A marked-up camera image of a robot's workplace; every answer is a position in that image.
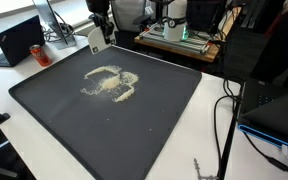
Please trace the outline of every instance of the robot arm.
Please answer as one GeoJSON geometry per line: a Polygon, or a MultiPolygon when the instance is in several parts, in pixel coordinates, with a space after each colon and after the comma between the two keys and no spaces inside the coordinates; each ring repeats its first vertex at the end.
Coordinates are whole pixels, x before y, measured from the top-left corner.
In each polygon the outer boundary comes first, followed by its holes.
{"type": "Polygon", "coordinates": [[[86,0],[88,10],[92,13],[92,19],[96,27],[100,27],[106,44],[110,44],[110,35],[113,34],[114,24],[109,21],[107,11],[109,0],[86,0]]]}

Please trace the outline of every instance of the black monitor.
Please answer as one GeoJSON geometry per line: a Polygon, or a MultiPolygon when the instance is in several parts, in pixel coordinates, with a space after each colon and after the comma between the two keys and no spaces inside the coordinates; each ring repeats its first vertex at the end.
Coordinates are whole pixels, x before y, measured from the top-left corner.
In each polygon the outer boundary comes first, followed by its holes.
{"type": "Polygon", "coordinates": [[[46,25],[48,25],[60,38],[51,41],[57,49],[64,49],[71,46],[76,46],[75,38],[70,33],[64,33],[60,24],[58,23],[53,9],[48,0],[33,0],[36,9],[43,18],[46,25]]]}
{"type": "Polygon", "coordinates": [[[189,28],[215,34],[221,22],[227,0],[188,0],[186,19],[189,28]]]}

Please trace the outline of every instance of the black mat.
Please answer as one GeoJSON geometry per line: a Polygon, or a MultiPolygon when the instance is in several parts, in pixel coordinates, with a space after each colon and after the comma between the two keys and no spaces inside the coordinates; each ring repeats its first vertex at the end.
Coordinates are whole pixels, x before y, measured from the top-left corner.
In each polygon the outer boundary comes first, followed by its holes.
{"type": "Polygon", "coordinates": [[[9,92],[96,179],[138,180],[146,177],[200,79],[200,72],[117,47],[96,55],[85,47],[9,92]],[[138,74],[135,94],[126,101],[80,92],[94,88],[84,75],[107,65],[138,74]]]}

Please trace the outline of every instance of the laptop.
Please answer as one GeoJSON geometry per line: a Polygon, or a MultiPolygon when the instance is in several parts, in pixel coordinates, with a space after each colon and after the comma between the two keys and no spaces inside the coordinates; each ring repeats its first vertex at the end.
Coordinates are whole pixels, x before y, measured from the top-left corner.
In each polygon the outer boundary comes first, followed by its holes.
{"type": "Polygon", "coordinates": [[[288,89],[249,78],[245,83],[240,114],[243,115],[288,94],[288,89]]]}
{"type": "Polygon", "coordinates": [[[238,129],[278,147],[288,146],[288,95],[242,115],[238,129]]]}
{"type": "Polygon", "coordinates": [[[0,33],[0,67],[14,67],[30,55],[29,47],[45,44],[40,19],[34,16],[0,33]]]}

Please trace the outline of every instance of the white powder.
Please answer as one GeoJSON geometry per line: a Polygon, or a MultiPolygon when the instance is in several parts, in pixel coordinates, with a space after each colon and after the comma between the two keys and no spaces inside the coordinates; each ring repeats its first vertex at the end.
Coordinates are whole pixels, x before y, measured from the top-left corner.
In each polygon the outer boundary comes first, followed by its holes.
{"type": "Polygon", "coordinates": [[[120,93],[117,90],[120,89],[120,86],[128,86],[130,89],[124,92],[117,98],[112,99],[114,102],[121,102],[128,99],[135,92],[134,84],[138,82],[139,77],[136,74],[131,72],[122,72],[120,73],[121,68],[118,66],[102,66],[97,69],[92,70],[91,72],[84,75],[84,79],[88,79],[91,75],[100,73],[103,71],[108,71],[115,76],[105,78],[100,81],[96,90],[89,91],[86,88],[81,89],[82,93],[87,95],[98,95],[100,92],[107,91],[111,94],[119,95],[120,93]]]}

